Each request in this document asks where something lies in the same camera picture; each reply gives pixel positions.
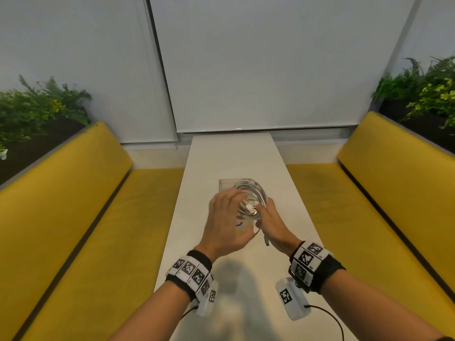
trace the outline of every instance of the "right hand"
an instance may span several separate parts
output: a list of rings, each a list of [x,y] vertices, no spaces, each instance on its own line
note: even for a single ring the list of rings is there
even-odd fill
[[[291,256],[301,241],[289,231],[283,220],[281,220],[280,214],[278,214],[275,207],[275,202],[268,198],[267,207],[257,205],[256,209],[261,215],[261,219],[256,222],[256,226],[262,230],[278,251]]]

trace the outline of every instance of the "left hand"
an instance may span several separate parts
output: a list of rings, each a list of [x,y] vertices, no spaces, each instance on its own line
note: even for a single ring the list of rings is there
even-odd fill
[[[207,223],[198,246],[194,249],[210,261],[242,249],[254,237],[253,228],[237,235],[238,206],[247,194],[238,189],[221,191],[210,200]]]

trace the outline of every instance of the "black cable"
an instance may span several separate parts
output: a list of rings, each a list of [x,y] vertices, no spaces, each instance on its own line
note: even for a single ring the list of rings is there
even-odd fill
[[[196,310],[198,307],[199,307],[199,305],[196,305],[196,306],[192,307],[191,309],[189,309],[187,312],[185,312],[185,313],[183,314],[182,318],[180,319],[180,321],[181,321],[186,315],[188,315],[191,311]]]
[[[307,309],[308,309],[309,307],[314,307],[315,309],[320,309],[320,310],[322,310],[322,311],[324,311],[324,312],[327,312],[329,315],[331,315],[331,316],[333,317],[333,319],[334,319],[335,321],[337,321],[338,325],[340,326],[340,329],[341,329],[341,339],[344,341],[344,331],[343,331],[343,327],[341,326],[341,323],[338,322],[338,319],[337,319],[334,315],[332,315],[332,314],[331,314],[330,312],[328,312],[326,309],[322,309],[321,307],[316,306],[316,305],[304,305],[304,307],[307,308]]]

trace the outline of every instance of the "yellow seat back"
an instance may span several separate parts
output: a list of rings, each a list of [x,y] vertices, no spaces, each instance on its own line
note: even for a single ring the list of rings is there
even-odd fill
[[[131,167],[96,123],[0,191],[0,341],[10,341]]]
[[[368,112],[338,159],[455,291],[455,157]]]

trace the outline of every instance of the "forearm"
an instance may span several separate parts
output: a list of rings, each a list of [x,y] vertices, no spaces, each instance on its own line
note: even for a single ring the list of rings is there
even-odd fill
[[[188,293],[166,281],[108,341],[168,340],[189,303]]]
[[[360,341],[435,341],[443,335],[413,312],[345,270],[321,294]]]

